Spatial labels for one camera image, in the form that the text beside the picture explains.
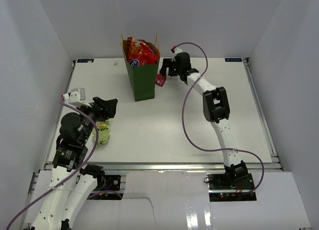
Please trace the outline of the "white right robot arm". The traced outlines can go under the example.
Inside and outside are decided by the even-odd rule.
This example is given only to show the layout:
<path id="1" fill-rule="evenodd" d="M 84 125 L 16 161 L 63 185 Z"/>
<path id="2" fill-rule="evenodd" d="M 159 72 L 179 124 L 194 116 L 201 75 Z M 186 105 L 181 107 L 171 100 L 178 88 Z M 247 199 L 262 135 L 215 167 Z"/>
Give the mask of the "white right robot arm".
<path id="1" fill-rule="evenodd" d="M 202 97 L 203 115 L 214 129 L 222 149 L 226 186 L 235 190 L 243 184 L 248 170 L 238 153 L 230 128 L 230 107 L 226 89 L 209 83 L 197 69 L 192 68 L 187 52 L 180 48 L 175 48 L 172 52 L 172 58 L 163 59 L 156 84 L 163 86 L 167 76 L 179 76 L 181 81 Z"/>

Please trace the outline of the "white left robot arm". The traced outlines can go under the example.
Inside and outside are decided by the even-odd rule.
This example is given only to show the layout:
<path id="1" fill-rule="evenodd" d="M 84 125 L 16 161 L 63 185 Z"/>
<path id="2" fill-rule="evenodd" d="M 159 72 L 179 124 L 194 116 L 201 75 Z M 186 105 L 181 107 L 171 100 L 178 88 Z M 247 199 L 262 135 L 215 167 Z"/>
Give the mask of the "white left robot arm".
<path id="1" fill-rule="evenodd" d="M 70 230 L 89 195 L 105 185 L 104 169 L 88 164 L 93 151 L 86 144 L 92 133 L 98 133 L 97 122 L 116 115 L 117 99 L 103 100 L 94 97 L 91 103 L 61 104 L 72 111 L 60 121 L 56 139 L 49 189 L 38 197 L 43 200 L 30 230 Z"/>

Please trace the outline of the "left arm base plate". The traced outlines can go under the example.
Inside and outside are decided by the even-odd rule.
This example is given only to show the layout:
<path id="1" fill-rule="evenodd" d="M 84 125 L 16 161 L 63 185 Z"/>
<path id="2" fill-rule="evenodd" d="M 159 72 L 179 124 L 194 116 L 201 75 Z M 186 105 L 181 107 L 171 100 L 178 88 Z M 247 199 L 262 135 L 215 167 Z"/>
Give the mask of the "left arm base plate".
<path id="1" fill-rule="evenodd" d="M 105 191 L 112 190 L 118 191 L 121 187 L 121 176 L 120 175 L 102 175 L 97 179 L 97 187 L 94 191 Z"/>

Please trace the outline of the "large red candy bag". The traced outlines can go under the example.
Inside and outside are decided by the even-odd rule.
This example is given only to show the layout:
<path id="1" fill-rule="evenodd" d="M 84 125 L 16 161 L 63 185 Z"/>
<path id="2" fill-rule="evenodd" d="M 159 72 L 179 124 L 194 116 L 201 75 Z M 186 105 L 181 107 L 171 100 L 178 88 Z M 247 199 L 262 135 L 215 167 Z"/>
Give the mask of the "large red candy bag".
<path id="1" fill-rule="evenodd" d="M 127 61 L 131 67 L 154 65 L 159 61 L 158 49 L 150 42 L 127 38 Z"/>

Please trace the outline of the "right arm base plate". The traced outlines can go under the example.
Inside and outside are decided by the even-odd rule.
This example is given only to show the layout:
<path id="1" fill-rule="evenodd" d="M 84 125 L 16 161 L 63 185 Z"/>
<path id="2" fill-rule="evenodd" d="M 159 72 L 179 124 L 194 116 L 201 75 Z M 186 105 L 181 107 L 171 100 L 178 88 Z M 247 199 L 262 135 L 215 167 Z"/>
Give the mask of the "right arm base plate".
<path id="1" fill-rule="evenodd" d="M 234 183 L 226 181 L 224 174 L 211 174 L 203 179 L 209 188 L 210 202 L 245 202 L 256 201 L 254 181 L 251 174 Z"/>

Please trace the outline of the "small pink snack packet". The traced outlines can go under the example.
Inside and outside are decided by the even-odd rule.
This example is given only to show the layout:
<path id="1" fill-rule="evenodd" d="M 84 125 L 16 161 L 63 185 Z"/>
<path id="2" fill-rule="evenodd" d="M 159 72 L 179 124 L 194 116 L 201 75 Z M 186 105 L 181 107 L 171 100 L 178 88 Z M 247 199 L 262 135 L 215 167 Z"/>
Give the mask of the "small pink snack packet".
<path id="1" fill-rule="evenodd" d="M 156 78 L 156 85 L 163 87 L 165 84 L 165 81 L 166 81 L 166 76 L 159 73 Z"/>

